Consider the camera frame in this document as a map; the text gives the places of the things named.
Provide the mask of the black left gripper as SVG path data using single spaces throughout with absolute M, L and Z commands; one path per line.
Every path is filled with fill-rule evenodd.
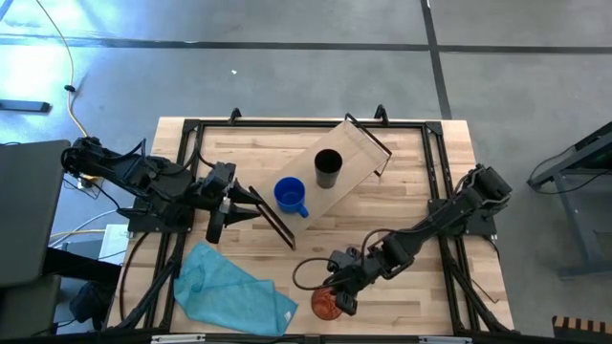
M 218 244 L 225 226 L 255 219 L 261 216 L 257 209 L 231 204 L 261 204 L 261 198 L 244 188 L 234 178 L 234 163 L 217 162 L 205 178 L 197 182 L 193 206 L 209 212 L 206 240 Z

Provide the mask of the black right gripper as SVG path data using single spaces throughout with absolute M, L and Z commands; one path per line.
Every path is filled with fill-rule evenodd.
M 326 267 L 331 275 L 323 285 L 331 288 L 338 309 L 350 316 L 356 314 L 358 293 L 382 275 L 381 258 L 382 252 L 377 248 L 364 257 L 353 247 L 331 253 Z

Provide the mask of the orange ribbed cup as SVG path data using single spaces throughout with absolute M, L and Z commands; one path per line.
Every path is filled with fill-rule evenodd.
M 325 321 L 338 319 L 342 310 L 336 306 L 336 296 L 331 287 L 317 289 L 311 297 L 311 309 L 316 317 Z

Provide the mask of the blue plastic mug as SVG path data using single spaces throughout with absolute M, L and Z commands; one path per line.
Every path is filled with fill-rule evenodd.
M 298 214 L 308 218 L 309 211 L 305 206 L 306 188 L 296 177 L 284 177 L 273 188 L 273 196 L 278 208 L 287 214 Z

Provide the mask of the tall black cup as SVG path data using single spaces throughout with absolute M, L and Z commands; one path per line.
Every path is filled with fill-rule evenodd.
M 321 188 L 332 188 L 336 184 L 342 167 L 342 156 L 334 149 L 323 149 L 315 156 L 317 185 Z

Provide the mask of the wooden shelf with black legs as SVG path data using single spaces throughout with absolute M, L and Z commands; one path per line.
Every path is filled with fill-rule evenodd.
M 337 181 L 327 189 L 319 187 L 316 181 L 315 158 L 323 149 L 333 149 L 342 157 Z M 257 209 L 264 219 L 290 248 L 295 248 L 296 235 L 310 227 L 368 176 L 380 175 L 390 157 L 390 151 L 376 137 L 346 119 L 251 190 L 263 200 Z M 278 206 L 273 189 L 284 177 L 295 177 L 305 185 L 308 217 L 285 213 Z

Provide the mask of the teal cloth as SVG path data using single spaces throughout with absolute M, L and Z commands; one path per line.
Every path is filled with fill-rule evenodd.
M 173 294 L 193 321 L 256 335 L 283 335 L 297 311 L 274 281 L 253 277 L 204 242 L 185 258 Z

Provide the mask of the white box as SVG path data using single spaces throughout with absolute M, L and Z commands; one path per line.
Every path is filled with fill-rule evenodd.
M 98 259 L 102 262 L 121 266 L 129 242 L 128 225 L 107 225 L 105 228 Z

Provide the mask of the black desk bar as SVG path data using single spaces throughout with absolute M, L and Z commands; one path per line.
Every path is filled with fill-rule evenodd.
M 121 267 L 96 259 L 48 247 L 42 267 L 43 275 L 59 275 L 89 282 L 116 285 Z

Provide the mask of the black bag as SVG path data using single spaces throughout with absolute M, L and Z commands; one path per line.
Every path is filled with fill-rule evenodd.
M 71 300 L 69 309 L 74 319 L 84 323 L 91 319 L 93 328 L 102 329 L 111 301 L 114 298 L 115 287 L 97 282 L 87 282 Z

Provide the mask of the orange black striped block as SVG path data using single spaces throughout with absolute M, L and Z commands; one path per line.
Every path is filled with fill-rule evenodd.
M 612 322 L 554 315 L 554 337 L 585 344 L 612 344 Z

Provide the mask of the black flat bar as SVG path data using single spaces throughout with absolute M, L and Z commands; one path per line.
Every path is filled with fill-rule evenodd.
M 51 110 L 51 104 L 44 101 L 0 99 L 0 110 L 48 113 Z

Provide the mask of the black aluminium table frame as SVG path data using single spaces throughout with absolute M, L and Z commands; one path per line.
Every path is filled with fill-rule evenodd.
M 317 127 L 298 127 L 298 119 L 280 122 L 283 126 L 238 127 L 214 123 L 206 127 L 202 145 L 205 159 L 232 161 L 243 185 L 257 187 L 267 176 L 315 143 L 340 122 L 305 119 Z M 185 119 L 161 118 L 152 150 L 154 155 L 177 158 Z M 241 222 L 223 231 L 220 244 L 212 246 L 257 279 L 274 280 L 279 292 L 298 303 L 288 333 L 306 334 L 452 334 L 440 259 L 435 238 L 424 243 L 415 263 L 390 281 L 379 279 L 359 294 L 355 316 L 342 315 L 334 321 L 318 319 L 311 311 L 312 293 L 299 290 L 292 281 L 292 270 L 308 257 L 326 256 L 334 249 L 359 246 L 362 238 L 379 227 L 412 226 L 427 213 L 431 198 L 419 128 L 392 127 L 408 120 L 391 121 L 388 127 L 368 128 L 391 151 L 392 157 L 378 178 L 371 175 L 356 189 L 319 218 L 306 231 L 295 234 L 296 250 L 291 250 L 265 219 Z M 475 165 L 470 131 L 464 120 L 439 121 L 448 154 L 448 171 L 456 183 Z M 514 327 L 501 267 L 494 248 L 484 239 L 464 237 L 470 276 L 482 291 L 480 297 L 506 327 Z M 155 268 L 161 235 L 151 233 L 142 242 L 126 273 L 123 292 L 125 315 L 142 299 Z

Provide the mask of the silver bracket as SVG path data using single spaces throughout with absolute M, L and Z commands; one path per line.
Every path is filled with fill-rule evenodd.
M 437 335 L 420 336 L 418 339 L 418 343 L 419 344 L 473 344 L 472 339 L 469 337 L 437 336 Z
M 200 344 L 206 342 L 203 333 L 163 334 L 151 337 L 150 344 Z

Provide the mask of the black metal desk frame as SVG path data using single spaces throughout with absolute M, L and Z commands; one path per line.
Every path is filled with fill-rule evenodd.
M 599 237 L 612 238 L 612 121 L 540 162 L 527 185 L 537 194 L 559 197 L 581 262 L 558 271 L 561 279 L 612 273 L 612 253 Z

